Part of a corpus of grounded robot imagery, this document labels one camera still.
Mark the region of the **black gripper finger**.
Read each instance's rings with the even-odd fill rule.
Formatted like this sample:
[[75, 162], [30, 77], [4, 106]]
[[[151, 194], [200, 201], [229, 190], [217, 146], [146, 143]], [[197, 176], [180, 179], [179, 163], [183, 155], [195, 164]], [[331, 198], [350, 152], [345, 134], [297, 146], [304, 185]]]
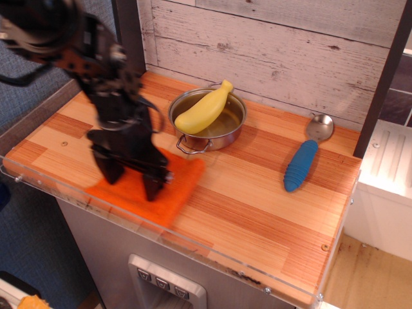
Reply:
[[116, 183], [124, 174], [124, 167], [115, 159], [97, 151], [93, 151], [93, 156], [98, 168], [109, 184]]
[[166, 183], [171, 183], [174, 179], [173, 173], [167, 173], [164, 176], [154, 176], [150, 174], [143, 175], [143, 184], [147, 201], [155, 200], [158, 193]]

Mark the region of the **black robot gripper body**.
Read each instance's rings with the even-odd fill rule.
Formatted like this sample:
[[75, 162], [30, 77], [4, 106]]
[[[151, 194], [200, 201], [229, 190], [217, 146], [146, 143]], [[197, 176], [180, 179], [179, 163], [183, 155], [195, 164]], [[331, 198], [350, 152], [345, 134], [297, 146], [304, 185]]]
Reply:
[[171, 173], [168, 159], [152, 143], [151, 127], [132, 122], [115, 129], [94, 129], [87, 133], [92, 151], [115, 159], [142, 174], [164, 176]]

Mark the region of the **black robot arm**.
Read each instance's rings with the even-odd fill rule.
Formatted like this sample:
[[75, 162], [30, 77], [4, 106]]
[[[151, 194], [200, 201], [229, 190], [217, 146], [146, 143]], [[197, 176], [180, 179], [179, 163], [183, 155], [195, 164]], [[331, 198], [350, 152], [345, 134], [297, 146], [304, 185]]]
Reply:
[[124, 48], [78, 1], [2, 1], [1, 40], [39, 67], [1, 82], [25, 87], [48, 70], [63, 69], [97, 110], [98, 129], [88, 132], [98, 168], [115, 183], [130, 167], [142, 174], [145, 196], [156, 198], [171, 181], [166, 157], [153, 145], [150, 110], [139, 94], [140, 76]]

